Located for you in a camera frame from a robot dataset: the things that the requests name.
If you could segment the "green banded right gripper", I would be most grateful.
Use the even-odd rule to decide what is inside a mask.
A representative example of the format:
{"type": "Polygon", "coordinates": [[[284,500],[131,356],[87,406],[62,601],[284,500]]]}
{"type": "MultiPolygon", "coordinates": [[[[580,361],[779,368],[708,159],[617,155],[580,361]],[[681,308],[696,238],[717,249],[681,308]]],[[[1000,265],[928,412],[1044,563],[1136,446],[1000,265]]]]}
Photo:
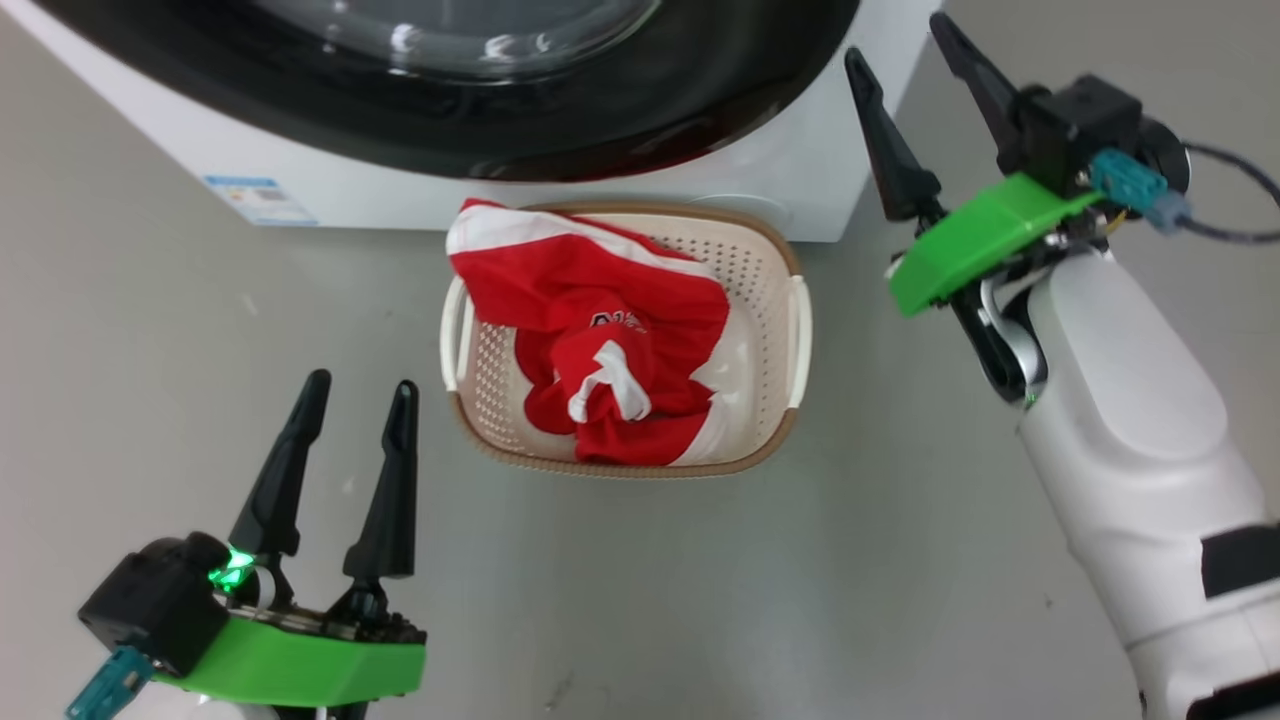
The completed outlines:
{"type": "Polygon", "coordinates": [[[920,165],[900,133],[861,50],[845,53],[844,68],[884,219],[936,223],[943,218],[916,238],[888,278],[890,293],[904,316],[946,304],[1064,219],[1105,199],[1094,190],[1065,199],[1016,173],[1021,165],[1021,129],[1014,115],[1018,90],[948,14],[933,13],[929,27],[947,68],[968,87],[983,117],[997,149],[998,169],[1012,176],[943,218],[940,181],[920,165]]]}

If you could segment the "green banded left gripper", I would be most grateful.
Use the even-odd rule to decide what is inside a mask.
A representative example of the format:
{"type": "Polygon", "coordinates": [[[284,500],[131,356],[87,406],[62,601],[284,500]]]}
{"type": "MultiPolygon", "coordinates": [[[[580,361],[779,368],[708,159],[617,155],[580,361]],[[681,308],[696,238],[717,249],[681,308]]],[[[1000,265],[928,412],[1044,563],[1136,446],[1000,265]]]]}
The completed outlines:
{"type": "MultiPolygon", "coordinates": [[[[308,451],[323,430],[332,373],[311,372],[229,534],[253,556],[294,556],[308,451]]],[[[352,583],[325,611],[285,600],[285,582],[264,561],[211,571],[227,624],[182,676],[157,682],[211,700],[269,708],[366,708],[415,693],[426,667],[426,632],[389,609],[385,579],[415,574],[419,510],[419,387],[402,380],[381,433],[378,486],[343,562],[352,583]]]]}

